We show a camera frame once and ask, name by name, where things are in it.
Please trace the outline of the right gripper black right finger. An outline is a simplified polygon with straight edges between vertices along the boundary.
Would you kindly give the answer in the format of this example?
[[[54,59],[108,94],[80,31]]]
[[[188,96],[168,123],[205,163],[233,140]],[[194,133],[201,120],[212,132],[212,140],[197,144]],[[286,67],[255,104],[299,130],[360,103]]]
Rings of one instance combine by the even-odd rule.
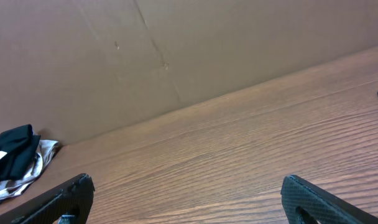
[[[280,191],[289,224],[374,224],[378,218],[297,175],[284,178]]]

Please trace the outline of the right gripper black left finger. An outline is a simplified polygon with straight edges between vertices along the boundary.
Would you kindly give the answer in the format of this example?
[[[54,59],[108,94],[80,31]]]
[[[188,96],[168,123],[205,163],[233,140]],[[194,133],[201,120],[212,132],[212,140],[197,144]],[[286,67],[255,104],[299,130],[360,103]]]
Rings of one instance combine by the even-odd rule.
[[[0,224],[85,224],[95,187],[88,174],[79,174],[26,203],[0,215]]]

